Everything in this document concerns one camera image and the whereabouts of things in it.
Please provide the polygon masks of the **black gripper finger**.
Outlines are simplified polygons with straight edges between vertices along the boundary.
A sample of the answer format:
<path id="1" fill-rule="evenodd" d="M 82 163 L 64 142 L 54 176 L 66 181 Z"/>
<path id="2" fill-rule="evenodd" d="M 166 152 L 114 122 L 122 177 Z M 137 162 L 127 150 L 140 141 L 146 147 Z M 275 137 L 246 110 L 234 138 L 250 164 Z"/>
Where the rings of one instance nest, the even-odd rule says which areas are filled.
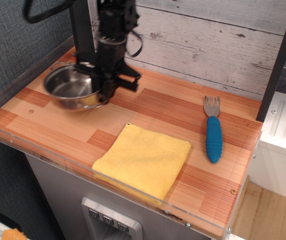
<path id="1" fill-rule="evenodd" d="M 102 80 L 101 80 L 101 78 L 96 73 L 92 73 L 90 75 L 90 78 L 91 78 L 92 92 L 93 93 L 100 92 L 101 89 L 102 89 Z"/>
<path id="2" fill-rule="evenodd" d="M 114 93 L 118 87 L 119 84 L 114 79 L 103 80 L 101 84 L 101 93 L 106 99 L 110 99 L 114 96 Z"/>

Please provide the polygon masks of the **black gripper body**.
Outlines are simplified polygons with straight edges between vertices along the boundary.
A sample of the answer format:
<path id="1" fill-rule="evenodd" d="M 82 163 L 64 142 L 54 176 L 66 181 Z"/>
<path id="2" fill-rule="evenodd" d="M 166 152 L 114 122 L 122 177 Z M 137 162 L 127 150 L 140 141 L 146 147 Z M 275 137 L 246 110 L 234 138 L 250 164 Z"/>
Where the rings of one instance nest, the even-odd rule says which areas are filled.
<path id="1" fill-rule="evenodd" d="M 78 69 L 91 74 L 97 74 L 104 80 L 116 80 L 119 87 L 137 91 L 141 75 L 125 63 L 127 40 L 121 42 L 98 42 L 95 52 L 95 65 L 89 62 L 77 62 Z"/>

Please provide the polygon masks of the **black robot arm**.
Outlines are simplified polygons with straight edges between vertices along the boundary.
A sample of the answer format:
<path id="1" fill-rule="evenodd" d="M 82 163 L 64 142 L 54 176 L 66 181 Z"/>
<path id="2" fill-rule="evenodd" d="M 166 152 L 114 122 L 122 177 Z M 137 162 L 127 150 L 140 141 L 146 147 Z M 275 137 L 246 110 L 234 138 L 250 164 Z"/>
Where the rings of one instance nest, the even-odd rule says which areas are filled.
<path id="1" fill-rule="evenodd" d="M 78 51 L 75 67 L 91 76 L 92 89 L 108 101 L 119 87 L 137 91 L 141 75 L 126 64 L 125 54 L 128 35 L 139 37 L 134 31 L 139 15 L 134 0 L 98 0 L 97 10 L 97 52 Z"/>

